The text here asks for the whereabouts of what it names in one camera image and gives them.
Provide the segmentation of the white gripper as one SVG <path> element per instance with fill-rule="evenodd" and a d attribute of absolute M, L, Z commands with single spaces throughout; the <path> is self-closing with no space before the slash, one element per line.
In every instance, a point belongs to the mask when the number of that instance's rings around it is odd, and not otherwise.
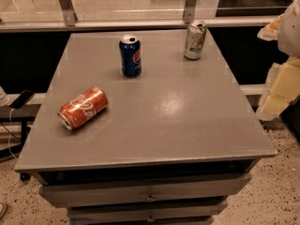
<path fill-rule="evenodd" d="M 257 38 L 277 40 L 278 48 L 292 57 L 300 57 L 300 0 L 294 0 L 284 14 L 262 28 Z M 257 117 L 271 121 L 300 96 L 300 59 L 289 59 L 284 64 L 274 63 L 268 71 Z"/>

